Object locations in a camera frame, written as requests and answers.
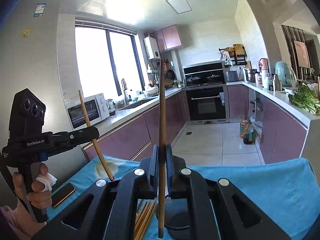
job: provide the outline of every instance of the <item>countertop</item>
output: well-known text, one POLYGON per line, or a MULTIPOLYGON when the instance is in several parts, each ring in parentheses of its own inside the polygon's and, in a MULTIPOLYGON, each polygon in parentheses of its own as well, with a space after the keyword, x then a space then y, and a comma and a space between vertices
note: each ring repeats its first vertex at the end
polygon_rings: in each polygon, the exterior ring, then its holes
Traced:
POLYGON ((315 120, 320 120, 320 116, 311 114, 301 108, 295 107, 289 103, 289 98, 286 93, 279 91, 269 91, 268 89, 263 88, 262 86, 257 86, 255 83, 248 83, 245 81, 237 81, 237 82, 228 82, 227 86, 232 85, 245 85, 265 97, 269 98, 271 101, 275 102, 283 109, 292 114, 295 118, 297 118, 301 123, 303 123, 306 127, 310 126, 310 122, 315 120))
MULTIPOLYGON (((169 97, 172 97, 181 90, 182 88, 170 88, 165 91, 165 98, 167 99, 169 97)), ((127 122, 128 120, 136 117, 137 115, 143 113, 144 111, 148 110, 149 108, 155 106, 158 103, 159 103, 159 96, 149 102, 142 104, 141 106, 137 106, 136 108, 126 109, 126 110, 116 110, 116 114, 113 117, 109 116, 107 119, 101 122, 98 122, 93 126, 98 128, 100 136, 104 135, 105 133, 127 122)))

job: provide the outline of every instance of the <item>sticker on wall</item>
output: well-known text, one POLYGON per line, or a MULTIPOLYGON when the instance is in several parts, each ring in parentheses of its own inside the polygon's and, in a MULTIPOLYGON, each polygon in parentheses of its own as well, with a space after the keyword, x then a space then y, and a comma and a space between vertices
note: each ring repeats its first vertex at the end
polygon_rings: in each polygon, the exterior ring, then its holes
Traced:
POLYGON ((29 29, 24 29, 23 31, 22 31, 22 34, 21 34, 21 37, 22 38, 26 38, 26 37, 28 37, 29 36, 29 29))
POLYGON ((33 17, 42 16, 44 11, 45 3, 38 3, 35 14, 33 17))

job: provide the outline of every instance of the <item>white tissue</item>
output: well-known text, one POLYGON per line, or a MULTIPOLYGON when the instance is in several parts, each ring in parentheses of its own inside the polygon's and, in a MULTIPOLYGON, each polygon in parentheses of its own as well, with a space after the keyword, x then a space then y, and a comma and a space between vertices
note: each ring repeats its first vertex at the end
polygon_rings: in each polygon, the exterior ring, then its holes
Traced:
POLYGON ((42 192, 47 191, 47 190, 52 190, 52 186, 53 186, 54 184, 56 184, 57 179, 56 179, 54 176, 52 176, 50 173, 48 173, 48 175, 50 176, 50 178, 51 178, 51 180, 52 180, 52 184, 51 184, 50 181, 49 181, 45 176, 43 176, 42 174, 39 174, 39 176, 36 177, 36 180, 39 181, 39 182, 41 182, 41 183, 43 183, 44 186, 45 186, 45 187, 44 187, 44 190, 43 190, 42 192))

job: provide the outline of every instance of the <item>toaster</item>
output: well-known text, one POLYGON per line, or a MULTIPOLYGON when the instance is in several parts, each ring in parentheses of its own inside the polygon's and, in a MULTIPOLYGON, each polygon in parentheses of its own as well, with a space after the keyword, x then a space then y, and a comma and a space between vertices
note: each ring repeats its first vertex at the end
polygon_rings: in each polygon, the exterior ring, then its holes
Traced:
POLYGON ((238 81, 238 72, 237 71, 226 71, 227 82, 238 81))

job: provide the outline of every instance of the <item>oven handle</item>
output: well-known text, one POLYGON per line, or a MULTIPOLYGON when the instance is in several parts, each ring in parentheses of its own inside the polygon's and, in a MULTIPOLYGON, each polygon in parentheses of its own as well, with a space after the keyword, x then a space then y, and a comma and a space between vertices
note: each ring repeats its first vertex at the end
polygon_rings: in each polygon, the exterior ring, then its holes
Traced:
MULTIPOLYGON (((220 95, 215 97, 207 97, 207 98, 220 98, 220 95)), ((199 99, 207 99, 207 98, 191 98, 191 100, 199 100, 199 99)))

